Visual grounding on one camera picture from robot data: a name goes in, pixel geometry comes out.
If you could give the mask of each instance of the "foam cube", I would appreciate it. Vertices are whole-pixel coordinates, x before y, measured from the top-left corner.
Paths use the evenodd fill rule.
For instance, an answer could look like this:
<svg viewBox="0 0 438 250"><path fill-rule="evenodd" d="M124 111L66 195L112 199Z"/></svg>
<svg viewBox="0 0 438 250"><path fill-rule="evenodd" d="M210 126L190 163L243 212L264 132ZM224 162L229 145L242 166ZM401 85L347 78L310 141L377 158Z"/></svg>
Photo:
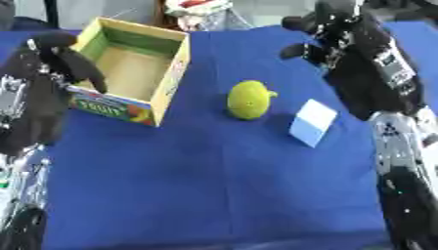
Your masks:
<svg viewBox="0 0 438 250"><path fill-rule="evenodd" d="M315 147L329 129L336 114L333 109L310 99L296 114L289 133L304 144Z"/></svg>

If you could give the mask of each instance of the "floor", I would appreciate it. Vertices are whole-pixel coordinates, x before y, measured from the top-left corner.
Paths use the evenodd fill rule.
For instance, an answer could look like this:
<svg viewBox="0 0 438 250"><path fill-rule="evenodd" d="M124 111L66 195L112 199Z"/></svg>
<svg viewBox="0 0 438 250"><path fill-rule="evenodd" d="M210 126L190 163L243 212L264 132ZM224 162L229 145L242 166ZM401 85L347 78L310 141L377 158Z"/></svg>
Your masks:
<svg viewBox="0 0 438 250"><path fill-rule="evenodd" d="M43 0L16 0L19 16L44 18ZM82 28L96 16L141 23L153 19L154 0L58 0L63 28ZM315 0L235 0L236 9L255 26L278 24L283 16L304 15Z"/></svg>

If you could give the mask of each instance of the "green ball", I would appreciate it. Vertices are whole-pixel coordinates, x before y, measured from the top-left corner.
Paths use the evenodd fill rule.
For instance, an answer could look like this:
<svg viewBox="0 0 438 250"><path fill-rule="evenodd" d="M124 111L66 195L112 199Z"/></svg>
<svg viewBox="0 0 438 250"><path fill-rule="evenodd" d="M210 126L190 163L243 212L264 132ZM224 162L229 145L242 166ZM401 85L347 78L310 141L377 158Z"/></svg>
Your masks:
<svg viewBox="0 0 438 250"><path fill-rule="evenodd" d="M256 119L266 113L271 98L277 95L259 81L243 81L231 90L227 107L230 113L239 119Z"/></svg>

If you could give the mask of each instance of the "blue tablecloth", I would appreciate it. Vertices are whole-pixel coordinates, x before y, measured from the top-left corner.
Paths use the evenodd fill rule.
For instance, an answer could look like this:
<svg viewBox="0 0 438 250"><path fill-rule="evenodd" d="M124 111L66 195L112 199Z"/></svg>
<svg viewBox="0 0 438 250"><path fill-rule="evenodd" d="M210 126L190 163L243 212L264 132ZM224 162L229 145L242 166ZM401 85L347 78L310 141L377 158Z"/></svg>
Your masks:
<svg viewBox="0 0 438 250"><path fill-rule="evenodd" d="M437 110L438 32L389 26ZM0 60L27 35L0 33ZM193 33L192 63L157 129L72 110L51 148L45 249L353 250L385 240L369 125L315 67L278 58L308 39L278 26ZM279 93L256 121L224 112L226 94L245 79ZM310 98L339 111L315 149L287 135Z"/></svg>

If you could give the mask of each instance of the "robotic hand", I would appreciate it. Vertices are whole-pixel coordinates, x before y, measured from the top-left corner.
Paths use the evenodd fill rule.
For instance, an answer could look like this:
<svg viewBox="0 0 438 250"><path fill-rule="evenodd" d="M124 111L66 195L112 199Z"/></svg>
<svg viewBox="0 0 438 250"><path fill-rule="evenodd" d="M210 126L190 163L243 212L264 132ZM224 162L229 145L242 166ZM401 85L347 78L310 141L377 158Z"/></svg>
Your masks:
<svg viewBox="0 0 438 250"><path fill-rule="evenodd" d="M362 3L287 17L283 27L311 35L281 58L300 57L325 79L351 114L372 124L377 191L395 249L438 249L438 126L424 103L416 67Z"/></svg>
<svg viewBox="0 0 438 250"><path fill-rule="evenodd" d="M76 37L49 32L24 41L0 67L0 249L40 249L46 224L50 160L43 147L61 132L67 88L103 74L68 46Z"/></svg>

